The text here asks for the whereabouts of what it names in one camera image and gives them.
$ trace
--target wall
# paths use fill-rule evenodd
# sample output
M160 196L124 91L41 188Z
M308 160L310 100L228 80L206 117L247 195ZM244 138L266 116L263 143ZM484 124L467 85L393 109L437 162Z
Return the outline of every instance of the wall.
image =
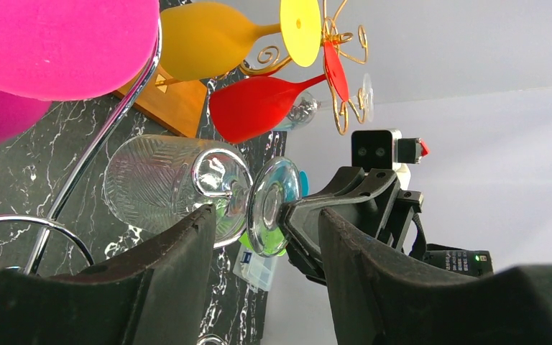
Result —
M258 24L278 21L277 0L220 1ZM338 5L329 1L329 13ZM350 0L338 23L341 32L365 24L370 61L344 67L351 90L371 73L378 103L375 122L351 131L396 127L433 150L412 167L410 185L425 195L429 240L488 249L498 270L552 262L552 88L542 89L552 87L552 1ZM249 60L272 44L282 47L277 35L266 37ZM355 42L344 50L361 55ZM319 56L276 76L303 81L320 72ZM328 95L325 85L310 91ZM314 192L349 164L349 150L328 113L287 143ZM336 344L326 289L284 259L262 344Z

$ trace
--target clear glass base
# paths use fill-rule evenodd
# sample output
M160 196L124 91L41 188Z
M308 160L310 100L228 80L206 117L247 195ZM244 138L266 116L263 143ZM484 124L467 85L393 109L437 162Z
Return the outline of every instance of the clear glass base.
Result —
M275 157L261 169L249 194L247 231L253 250L263 257L278 255L288 239L278 227L284 203L301 199L299 170L289 159Z

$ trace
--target table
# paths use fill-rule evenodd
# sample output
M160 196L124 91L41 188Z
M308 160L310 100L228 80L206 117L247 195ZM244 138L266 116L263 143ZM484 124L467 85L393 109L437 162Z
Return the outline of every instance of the table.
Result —
M162 1L162 9L176 5L178 2ZM243 75L235 72L224 80L206 80L208 94L241 78ZM118 101L102 96L55 103L36 126L0 145L0 213L44 216L73 164ZM123 142L140 134L169 135L159 124L131 110L92 162L58 219L88 245L97 262L151 236L116 219L104 203L102 191L110 156ZM222 140L206 105L198 137ZM270 132L237 147L256 175L266 161L284 154L285 142L286 133ZM26 265L38 230L38 226L0 224L0 265ZM254 293L231 272L239 246L235 243L213 253L200 334L217 334L230 344L258 344L267 293ZM39 274L74 274L83 267L83 258L73 246L63 236L52 235Z

